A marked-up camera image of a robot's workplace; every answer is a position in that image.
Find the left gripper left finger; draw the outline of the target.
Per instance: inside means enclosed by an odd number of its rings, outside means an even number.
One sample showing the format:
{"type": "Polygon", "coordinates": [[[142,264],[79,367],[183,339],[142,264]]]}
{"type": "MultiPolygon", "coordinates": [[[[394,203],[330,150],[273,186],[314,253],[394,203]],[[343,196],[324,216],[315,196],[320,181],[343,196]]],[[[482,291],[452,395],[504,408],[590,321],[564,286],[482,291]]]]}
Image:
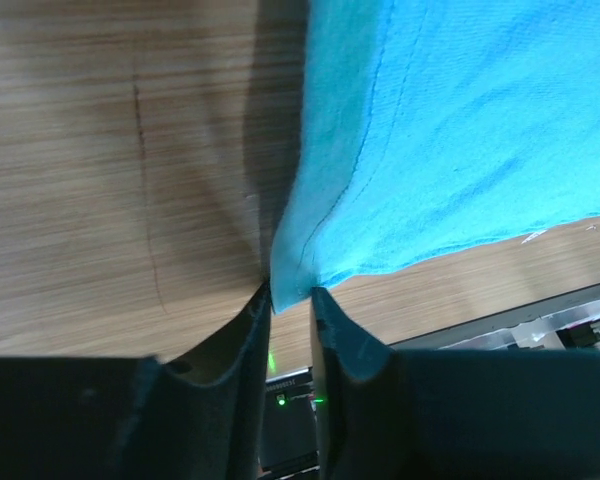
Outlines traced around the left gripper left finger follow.
{"type": "Polygon", "coordinates": [[[253,479],[271,294],[170,362],[0,357],[0,479],[253,479]]]}

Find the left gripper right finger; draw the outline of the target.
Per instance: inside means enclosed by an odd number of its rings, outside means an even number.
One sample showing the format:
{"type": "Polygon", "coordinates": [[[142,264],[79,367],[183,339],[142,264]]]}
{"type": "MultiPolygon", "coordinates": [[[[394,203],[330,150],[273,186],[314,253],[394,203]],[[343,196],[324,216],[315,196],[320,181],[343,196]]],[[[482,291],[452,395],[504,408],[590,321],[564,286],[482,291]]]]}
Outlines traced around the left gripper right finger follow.
{"type": "Polygon", "coordinates": [[[394,349],[311,294],[324,479],[600,479],[600,352],[394,349]]]}

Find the cyan t shirt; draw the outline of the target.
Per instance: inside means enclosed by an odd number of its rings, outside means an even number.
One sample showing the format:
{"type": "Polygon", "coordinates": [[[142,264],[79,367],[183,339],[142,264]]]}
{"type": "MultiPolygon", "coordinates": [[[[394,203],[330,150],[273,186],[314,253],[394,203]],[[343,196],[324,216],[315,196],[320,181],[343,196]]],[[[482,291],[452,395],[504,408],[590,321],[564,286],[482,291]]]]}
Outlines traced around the cyan t shirt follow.
{"type": "Polygon", "coordinates": [[[600,216],[600,1],[313,1],[273,308],[600,216]]]}

